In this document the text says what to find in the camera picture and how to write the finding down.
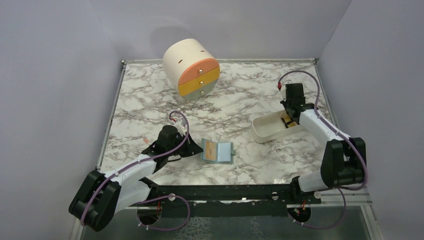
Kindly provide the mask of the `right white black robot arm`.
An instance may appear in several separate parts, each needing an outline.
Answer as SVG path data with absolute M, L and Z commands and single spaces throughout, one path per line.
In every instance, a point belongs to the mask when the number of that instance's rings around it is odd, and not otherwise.
M 362 184 L 366 180 L 366 146 L 360 137 L 349 137 L 328 122 L 312 103 L 306 102 L 301 83 L 288 83 L 281 104 L 289 117 L 286 125 L 296 123 L 324 145 L 320 169 L 293 179 L 289 199 L 300 204 L 309 192 Z

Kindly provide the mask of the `green card holder wallet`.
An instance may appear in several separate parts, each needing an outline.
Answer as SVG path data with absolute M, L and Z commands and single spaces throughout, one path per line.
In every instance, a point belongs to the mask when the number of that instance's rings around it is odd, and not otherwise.
M 213 164 L 233 164 L 236 150 L 234 149 L 233 142 L 215 142 L 216 143 L 216 161 L 209 161 L 204 159 L 204 144 L 205 141 L 211 141 L 205 138 L 201 139 L 201 148 L 203 152 L 200 154 L 200 159 L 207 163 Z

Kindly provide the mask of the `white plastic tray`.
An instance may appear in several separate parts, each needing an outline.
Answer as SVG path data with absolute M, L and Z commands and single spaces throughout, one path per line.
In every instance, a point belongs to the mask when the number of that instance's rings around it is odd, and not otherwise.
M 281 118 L 287 116 L 285 110 L 256 117 L 252 120 L 250 133 L 257 143 L 265 143 L 278 138 L 294 135 L 305 130 L 301 125 L 286 128 Z

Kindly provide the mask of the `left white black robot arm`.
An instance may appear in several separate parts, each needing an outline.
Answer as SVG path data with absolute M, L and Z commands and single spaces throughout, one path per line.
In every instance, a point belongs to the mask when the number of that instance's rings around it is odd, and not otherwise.
M 203 152 L 181 127 L 165 125 L 157 139 L 134 160 L 115 170 L 88 173 L 71 201 L 68 212 L 84 226 L 99 232 L 121 210 L 137 203 L 152 205 L 157 200 L 157 191 L 142 179 L 161 168 L 169 157 L 192 157 Z

